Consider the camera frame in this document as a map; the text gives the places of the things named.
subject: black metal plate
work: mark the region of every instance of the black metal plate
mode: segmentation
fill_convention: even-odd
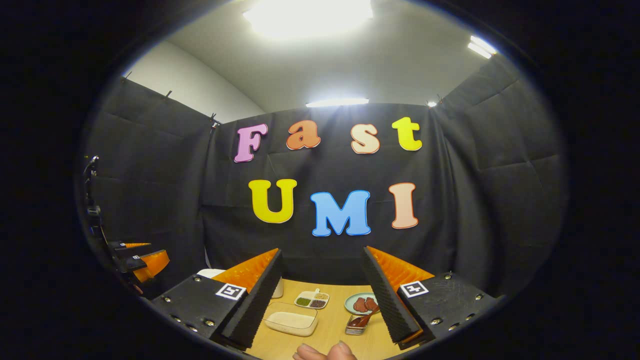
[[[225,285],[227,284],[224,282],[192,275],[156,297],[152,302],[176,321],[179,319],[185,327],[191,330],[196,329],[198,334],[211,338],[213,333],[221,324],[224,324],[225,319],[230,317],[233,310],[247,296],[246,291],[238,300],[217,295],[216,293]],[[214,325],[207,325],[205,323],[207,320],[212,321]]]
[[[152,244],[148,244],[137,247],[119,247],[115,248],[114,250],[118,258],[123,259],[133,255],[139,255],[142,257],[142,254],[149,252],[149,250],[153,250],[153,246]]]
[[[425,331],[430,330],[436,338],[443,338],[464,328],[498,302],[498,299],[450,272],[420,283],[428,292],[407,297],[401,286],[398,295],[420,326]]]
[[[134,270],[139,270],[147,267],[147,264],[144,261],[142,261],[142,259],[140,259],[139,256],[136,258],[133,256],[130,258],[125,258],[124,264],[125,264],[125,269],[128,272],[132,272]]]

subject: human hand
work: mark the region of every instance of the human hand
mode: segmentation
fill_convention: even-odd
[[[298,346],[297,351],[297,353],[293,354],[295,360],[358,360],[349,346],[343,343],[342,340],[332,346],[326,355],[321,354],[307,344]]]

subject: blue letter m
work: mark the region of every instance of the blue letter m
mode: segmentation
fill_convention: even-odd
[[[365,190],[355,190],[347,196],[342,209],[338,207],[330,193],[315,193],[311,201],[316,204],[316,228],[311,232],[314,236],[329,236],[329,221],[336,234],[342,234],[349,220],[347,235],[366,235],[371,232],[367,226],[367,199],[371,196]]]

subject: white dish with compartments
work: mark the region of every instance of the white dish with compartments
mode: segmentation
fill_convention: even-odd
[[[315,291],[301,292],[293,303],[309,309],[322,309],[328,302],[329,294],[321,293],[320,289],[316,289]]]

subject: fluorescent light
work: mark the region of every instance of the fluorescent light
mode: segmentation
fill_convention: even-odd
[[[497,53],[497,51],[493,48],[493,46],[487,44],[487,42],[482,40],[481,38],[477,38],[471,35],[471,41],[475,42],[477,45],[482,47],[487,53],[494,54],[494,55]]]
[[[356,105],[356,104],[368,104],[369,99],[363,99],[361,97],[348,97],[345,99],[329,99],[322,101],[308,102],[308,108],[318,108],[320,106],[340,106],[340,105]]]
[[[258,33],[300,38],[353,29],[373,11],[371,0],[262,0],[243,15]]]
[[[478,45],[475,45],[474,43],[470,42],[469,45],[467,45],[467,47],[475,52],[477,52],[478,54],[484,56],[485,58],[490,58],[491,54],[487,53],[482,47],[479,47]]]

